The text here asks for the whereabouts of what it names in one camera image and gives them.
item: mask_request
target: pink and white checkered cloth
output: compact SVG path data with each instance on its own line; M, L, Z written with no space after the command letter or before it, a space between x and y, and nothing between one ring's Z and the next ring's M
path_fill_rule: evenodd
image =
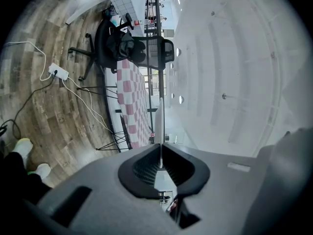
M133 148L149 144L149 122L143 75L128 60L117 62L117 97Z

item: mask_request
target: power strip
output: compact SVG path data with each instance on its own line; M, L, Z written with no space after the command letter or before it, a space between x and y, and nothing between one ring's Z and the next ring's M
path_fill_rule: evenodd
M61 68L60 66L56 65L55 63L52 63L49 66L49 70L48 72L51 73L52 75L54 75L54 71L58 71L57 74L55 75L56 77L66 81L68 78L68 71L66 71L65 69Z

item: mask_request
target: black cable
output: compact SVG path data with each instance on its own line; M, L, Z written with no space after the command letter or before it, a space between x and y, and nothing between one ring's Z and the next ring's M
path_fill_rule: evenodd
M58 73L57 70L54 71L54 76L53 76L51 82L50 82L48 85L46 85L46 86L44 86L44 87L42 87L42 88L40 88L40 89L34 90L34 91L30 94L30 96L29 96L28 99L25 101L25 103L23 104L23 106L22 106L22 107L18 110L18 112L15 114L14 119L9 119L9 120L5 121L5 122L0 126L0 137L7 131L7 125L5 125L5 124L11 121L11 122L13 122L13 125L12 125L12 134L13 134L13 136L14 136L16 139L18 139L18 140L21 139L21 137L22 137L22 135L21 135L21 129L20 129L19 126L16 124L16 119L17 119L19 113L22 111L22 109L25 107L26 103L31 99L31 97L33 96L33 94L34 94L35 92L40 91L40 90L43 90L43 89L49 87L49 86L52 84L52 82L53 82L53 80L54 80L54 78L55 78L55 75L56 75L57 73ZM18 135L18 136L15 136L14 127L16 127L16 128L18 129L18 131L19 131L19 135Z

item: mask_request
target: shoe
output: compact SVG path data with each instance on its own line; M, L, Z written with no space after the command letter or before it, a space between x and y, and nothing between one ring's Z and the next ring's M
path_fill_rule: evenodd
M31 149L33 148L33 146L34 145L30 141L30 139L20 139L16 143L16 145L12 151L12 152L17 152L21 155L21 157L23 158L24 166L26 166L28 155L29 155Z
M48 164L40 164L38 165L35 171L28 172L29 174L36 173L41 177L41 180L45 179L51 172L51 168Z

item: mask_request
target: black office chair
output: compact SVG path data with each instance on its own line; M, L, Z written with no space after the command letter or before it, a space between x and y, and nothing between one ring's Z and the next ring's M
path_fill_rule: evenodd
M130 61L138 67L162 71L165 69L165 63L174 61L175 53L172 41L164 39L162 36L133 37L133 39L136 50Z
M116 32L117 30L121 30L127 26L130 26L131 29L134 29L132 26L132 18L127 13L125 15L127 22L124 24L121 24L120 26L116 27L113 23L110 22L109 18L105 18L102 20L100 25L98 26L96 36L95 36L95 44L93 45L91 35L87 33L85 37L89 38L90 42L90 49L91 51L78 49L75 47L71 47L68 49L68 53L72 53L73 51L77 53L81 53L83 55L86 55L90 57L90 61L88 63L88 66L86 68L84 76L80 76L78 78L79 81L84 81L88 73L93 65L93 63L96 63L97 66L102 68L109 68L111 69L112 73L116 73L117 68L117 59L113 57L112 51L106 46L107 39L110 36L110 32Z

